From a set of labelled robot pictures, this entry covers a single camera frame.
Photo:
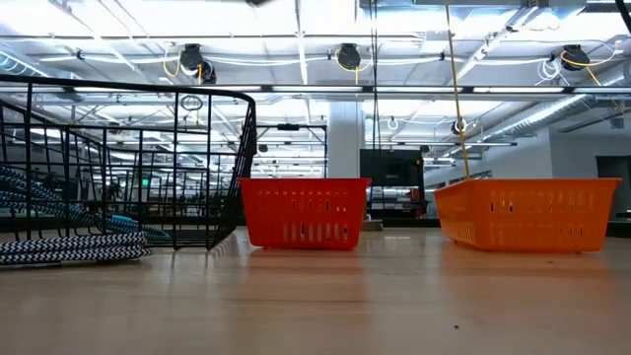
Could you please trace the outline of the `orange plastic basket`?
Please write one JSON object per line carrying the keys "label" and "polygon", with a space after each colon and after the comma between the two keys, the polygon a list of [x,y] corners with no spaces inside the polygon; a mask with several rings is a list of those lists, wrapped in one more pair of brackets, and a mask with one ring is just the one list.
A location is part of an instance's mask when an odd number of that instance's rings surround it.
{"label": "orange plastic basket", "polygon": [[601,250],[619,177],[467,179],[435,191],[443,235],[489,251]]}

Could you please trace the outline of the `white square pillar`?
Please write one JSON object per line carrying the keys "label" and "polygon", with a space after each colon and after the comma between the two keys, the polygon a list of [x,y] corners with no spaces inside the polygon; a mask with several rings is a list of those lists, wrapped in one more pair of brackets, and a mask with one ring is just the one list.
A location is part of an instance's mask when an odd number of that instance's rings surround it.
{"label": "white square pillar", "polygon": [[359,102],[332,102],[327,123],[327,176],[358,178],[363,147],[364,119]]}

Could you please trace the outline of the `red plastic basket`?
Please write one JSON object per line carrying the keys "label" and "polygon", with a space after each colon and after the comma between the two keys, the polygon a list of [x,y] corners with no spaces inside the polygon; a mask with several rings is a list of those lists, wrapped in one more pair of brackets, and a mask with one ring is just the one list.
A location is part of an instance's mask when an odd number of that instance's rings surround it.
{"label": "red plastic basket", "polygon": [[371,181],[242,178],[249,241],[268,249],[354,249]]}

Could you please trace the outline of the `black background station frame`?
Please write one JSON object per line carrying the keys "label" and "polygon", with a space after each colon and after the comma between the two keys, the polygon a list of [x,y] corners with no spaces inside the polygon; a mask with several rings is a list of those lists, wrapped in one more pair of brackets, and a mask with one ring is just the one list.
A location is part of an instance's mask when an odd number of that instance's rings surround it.
{"label": "black background station frame", "polygon": [[259,176],[271,178],[326,178],[326,125],[304,123],[258,124],[254,165]]}

